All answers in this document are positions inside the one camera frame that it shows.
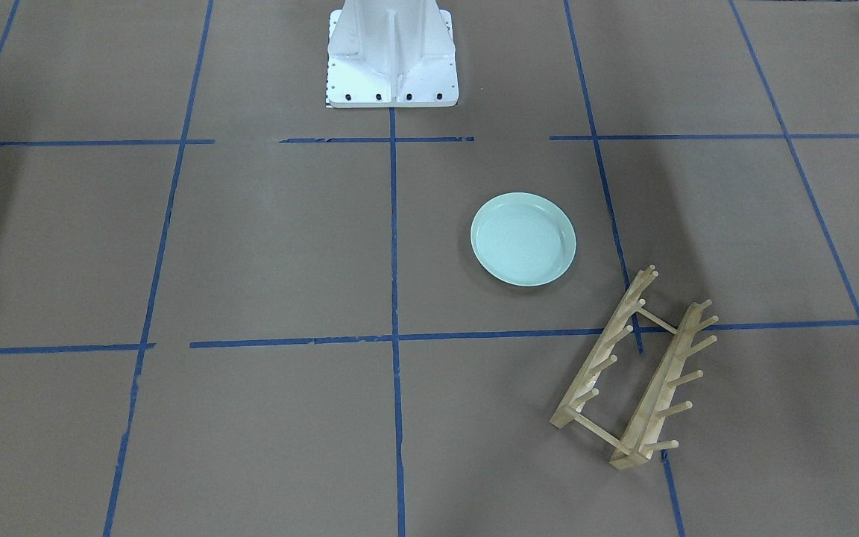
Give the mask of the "wooden dish rack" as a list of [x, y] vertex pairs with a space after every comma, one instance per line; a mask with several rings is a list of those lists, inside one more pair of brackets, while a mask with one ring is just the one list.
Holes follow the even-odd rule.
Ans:
[[686, 363], [718, 340], [706, 333], [719, 320], [707, 312], [710, 300], [691, 303], [674, 323], [648, 309], [644, 293], [658, 276], [654, 265], [637, 272], [550, 418], [606, 442], [620, 471], [679, 447], [661, 437], [665, 422], [693, 408], [676, 394], [704, 375]]

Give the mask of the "white pedestal column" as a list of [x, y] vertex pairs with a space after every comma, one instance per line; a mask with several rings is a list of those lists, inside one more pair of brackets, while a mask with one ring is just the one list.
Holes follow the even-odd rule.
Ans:
[[345, 1], [331, 11], [328, 107], [453, 107], [458, 101], [453, 17], [436, 1]]

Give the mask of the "mint green plate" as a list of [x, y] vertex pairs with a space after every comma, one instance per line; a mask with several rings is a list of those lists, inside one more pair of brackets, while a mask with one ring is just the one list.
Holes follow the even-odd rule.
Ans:
[[505, 284], [536, 288], [558, 280], [575, 261], [568, 215], [548, 198], [508, 192], [482, 204], [470, 226], [478, 263]]

